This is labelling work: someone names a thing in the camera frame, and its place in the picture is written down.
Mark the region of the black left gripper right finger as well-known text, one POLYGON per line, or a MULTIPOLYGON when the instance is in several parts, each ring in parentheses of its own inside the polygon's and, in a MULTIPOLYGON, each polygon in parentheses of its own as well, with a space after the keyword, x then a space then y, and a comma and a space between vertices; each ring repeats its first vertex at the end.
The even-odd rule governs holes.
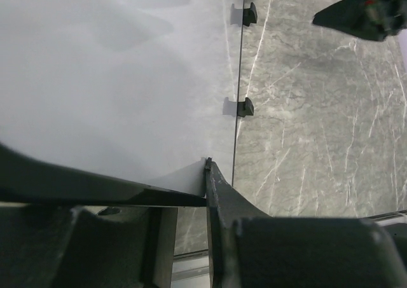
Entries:
POLYGON ((370 218, 272 217, 205 164, 212 287, 405 287, 406 232, 370 218))

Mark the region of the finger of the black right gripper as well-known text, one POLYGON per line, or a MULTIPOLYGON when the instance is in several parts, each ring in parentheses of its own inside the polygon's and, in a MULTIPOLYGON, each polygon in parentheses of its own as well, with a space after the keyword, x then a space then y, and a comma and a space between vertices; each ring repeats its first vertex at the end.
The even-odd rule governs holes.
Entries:
POLYGON ((316 13, 313 25, 355 37, 368 37, 365 0, 341 0, 316 13))

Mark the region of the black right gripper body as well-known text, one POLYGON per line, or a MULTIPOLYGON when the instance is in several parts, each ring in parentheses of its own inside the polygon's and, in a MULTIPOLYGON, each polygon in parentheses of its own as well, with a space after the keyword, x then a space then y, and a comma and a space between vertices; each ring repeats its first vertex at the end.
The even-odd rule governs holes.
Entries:
POLYGON ((362 0, 364 7, 362 38, 382 42, 406 29, 406 0, 362 0))

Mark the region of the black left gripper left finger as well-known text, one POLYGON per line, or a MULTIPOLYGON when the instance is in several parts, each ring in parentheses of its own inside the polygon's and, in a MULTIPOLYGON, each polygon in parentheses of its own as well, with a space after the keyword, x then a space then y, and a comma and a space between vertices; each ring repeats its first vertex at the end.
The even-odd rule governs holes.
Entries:
POLYGON ((172 207, 1 207, 2 287, 169 287, 172 207))

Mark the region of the white board black frame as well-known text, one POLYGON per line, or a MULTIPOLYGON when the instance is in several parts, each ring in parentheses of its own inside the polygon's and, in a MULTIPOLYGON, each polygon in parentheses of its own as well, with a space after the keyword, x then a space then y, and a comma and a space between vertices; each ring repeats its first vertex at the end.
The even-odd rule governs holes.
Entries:
POLYGON ((233 180, 244 0, 1 0, 1 199, 201 206, 233 180))

